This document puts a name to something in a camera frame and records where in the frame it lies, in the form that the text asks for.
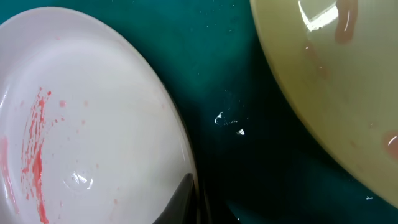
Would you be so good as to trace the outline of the white plate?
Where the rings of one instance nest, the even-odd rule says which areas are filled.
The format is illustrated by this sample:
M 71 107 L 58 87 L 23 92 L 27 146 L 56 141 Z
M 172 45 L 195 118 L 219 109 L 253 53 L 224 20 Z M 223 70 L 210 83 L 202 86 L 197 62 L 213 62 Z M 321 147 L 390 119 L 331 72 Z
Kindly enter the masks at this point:
M 1 222 L 154 223 L 197 171 L 164 85 L 119 33 L 40 7 L 1 24 Z

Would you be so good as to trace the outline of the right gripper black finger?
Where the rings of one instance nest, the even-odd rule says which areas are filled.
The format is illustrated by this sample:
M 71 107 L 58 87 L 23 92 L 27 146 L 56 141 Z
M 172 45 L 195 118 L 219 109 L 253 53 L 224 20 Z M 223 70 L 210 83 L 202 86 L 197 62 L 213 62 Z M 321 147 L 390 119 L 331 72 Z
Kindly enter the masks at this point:
M 153 224 L 196 224 L 193 174 L 185 174 L 164 211 Z

